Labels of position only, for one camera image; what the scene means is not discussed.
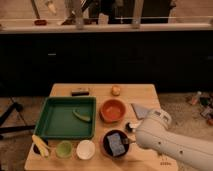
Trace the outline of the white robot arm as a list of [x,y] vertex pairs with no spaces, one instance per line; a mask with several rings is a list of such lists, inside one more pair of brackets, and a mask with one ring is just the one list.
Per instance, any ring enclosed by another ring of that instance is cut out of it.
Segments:
[[200,171],[213,171],[213,142],[172,133],[168,130],[171,122],[166,111],[149,111],[136,128],[137,145],[156,150]]

